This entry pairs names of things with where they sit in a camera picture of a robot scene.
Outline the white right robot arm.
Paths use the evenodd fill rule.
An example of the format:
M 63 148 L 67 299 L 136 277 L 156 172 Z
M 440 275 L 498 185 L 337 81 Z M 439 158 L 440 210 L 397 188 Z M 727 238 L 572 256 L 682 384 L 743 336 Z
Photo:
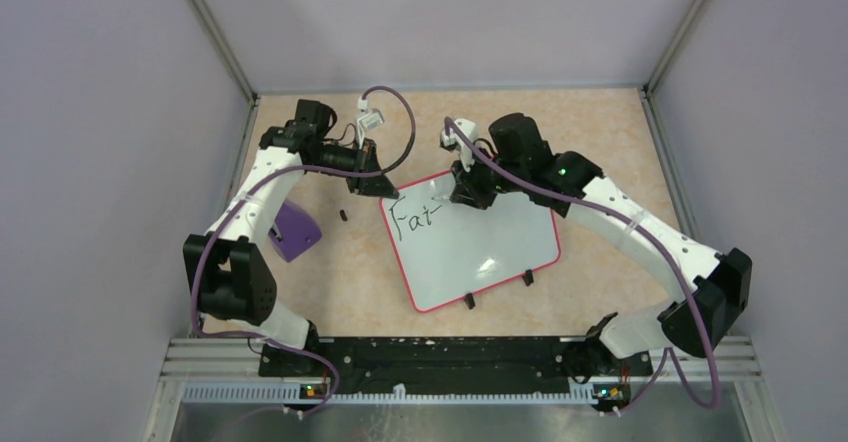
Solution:
M 751 257 L 725 253 L 679 232 L 625 194 L 603 169 L 578 152 L 555 153 L 535 120 L 523 113 L 488 127 L 494 150 L 477 144 L 475 123 L 447 118 L 440 145 L 456 151 L 451 166 L 453 203 L 486 210 L 496 198 L 522 193 L 613 244 L 651 274 L 666 301 L 635 312 L 614 313 L 593 327 L 589 366 L 612 374 L 636 353 L 673 347 L 705 358 L 748 306 Z

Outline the purple wedge eraser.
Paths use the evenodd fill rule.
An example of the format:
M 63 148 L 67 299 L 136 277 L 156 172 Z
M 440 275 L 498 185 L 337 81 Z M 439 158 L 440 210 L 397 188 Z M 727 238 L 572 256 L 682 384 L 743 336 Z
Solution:
M 283 203 L 269 230 L 272 247 L 285 262 L 292 262 L 306 253 L 322 236 L 315 219 L 290 201 Z

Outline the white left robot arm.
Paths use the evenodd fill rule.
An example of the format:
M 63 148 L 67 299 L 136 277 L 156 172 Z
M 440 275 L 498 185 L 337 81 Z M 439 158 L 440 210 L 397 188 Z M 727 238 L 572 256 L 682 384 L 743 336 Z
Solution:
M 317 369 L 321 350 L 308 340 L 309 321 L 278 301 L 262 248 L 273 234 L 288 244 L 306 243 L 302 230 L 282 229 L 277 217 L 308 172 L 343 177 L 353 194 L 399 196 L 379 164 L 375 141 L 366 135 L 385 118 L 366 99 L 359 100 L 358 109 L 354 142 L 345 146 L 328 137 L 336 112 L 319 101 L 299 100 L 292 119 L 262 135 L 253 166 L 224 213 L 183 246 L 193 309 L 238 322 L 244 337 L 284 345 L 283 363 L 297 375 Z

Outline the red framed whiteboard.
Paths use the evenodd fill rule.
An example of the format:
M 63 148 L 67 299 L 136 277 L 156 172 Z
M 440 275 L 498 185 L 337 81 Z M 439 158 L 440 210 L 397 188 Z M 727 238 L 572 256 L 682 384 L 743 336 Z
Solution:
M 450 194 L 443 171 L 382 198 L 381 214 L 413 308 L 427 313 L 520 279 L 562 254 L 556 215 L 522 193 L 496 197 L 486 210 L 431 197 Z

